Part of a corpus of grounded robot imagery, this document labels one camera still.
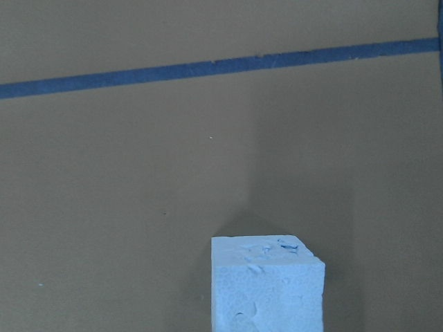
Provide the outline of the light blue foam block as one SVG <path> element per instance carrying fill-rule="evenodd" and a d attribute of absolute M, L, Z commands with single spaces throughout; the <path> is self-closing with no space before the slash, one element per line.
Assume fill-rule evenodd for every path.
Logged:
<path fill-rule="evenodd" d="M 211 239 L 213 331 L 323 331 L 325 264 L 293 235 Z"/>

